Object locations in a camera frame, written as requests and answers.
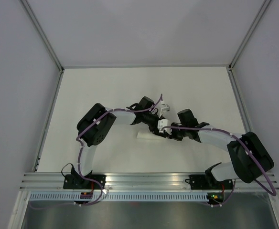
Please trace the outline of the white cloth napkin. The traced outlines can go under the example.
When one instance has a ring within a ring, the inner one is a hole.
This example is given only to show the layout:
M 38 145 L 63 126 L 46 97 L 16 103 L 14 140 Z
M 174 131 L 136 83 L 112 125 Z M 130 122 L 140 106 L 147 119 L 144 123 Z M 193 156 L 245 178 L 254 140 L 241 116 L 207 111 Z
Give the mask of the white cloth napkin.
M 158 136 L 158 135 L 154 135 L 150 132 L 143 132 L 143 131 L 139 131 L 137 133 L 137 138 L 138 139 L 150 139 L 150 140 L 157 140 L 157 139 L 162 139 L 162 137 Z

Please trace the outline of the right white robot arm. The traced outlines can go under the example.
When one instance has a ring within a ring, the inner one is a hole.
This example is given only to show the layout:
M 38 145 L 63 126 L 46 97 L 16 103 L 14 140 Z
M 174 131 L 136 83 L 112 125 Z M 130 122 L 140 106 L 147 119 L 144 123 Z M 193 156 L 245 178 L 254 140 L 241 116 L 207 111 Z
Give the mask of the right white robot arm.
M 163 128 L 171 132 L 170 138 L 183 140 L 188 137 L 229 154 L 229 162 L 219 162 L 205 170 L 204 181 L 209 188 L 216 188 L 222 181 L 233 179 L 251 183 L 274 167 L 273 159 L 255 133 L 234 134 L 206 122 L 199 123 L 189 109 L 179 112 L 178 117 L 180 123 Z

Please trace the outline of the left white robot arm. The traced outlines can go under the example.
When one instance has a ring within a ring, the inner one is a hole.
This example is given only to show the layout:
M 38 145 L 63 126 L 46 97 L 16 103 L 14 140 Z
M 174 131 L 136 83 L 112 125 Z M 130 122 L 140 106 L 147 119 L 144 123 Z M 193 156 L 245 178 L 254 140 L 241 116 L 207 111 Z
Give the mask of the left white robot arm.
M 145 96 L 140 102 L 126 108 L 106 108 L 96 103 L 76 126 L 76 141 L 80 143 L 80 152 L 77 165 L 72 165 L 70 174 L 64 175 L 63 189 L 102 190 L 106 176 L 94 175 L 92 162 L 97 146 L 105 140 L 111 127 L 144 123 L 153 134 L 162 134 L 159 124 L 164 118 L 163 114 L 169 110 L 162 96 L 157 102 Z

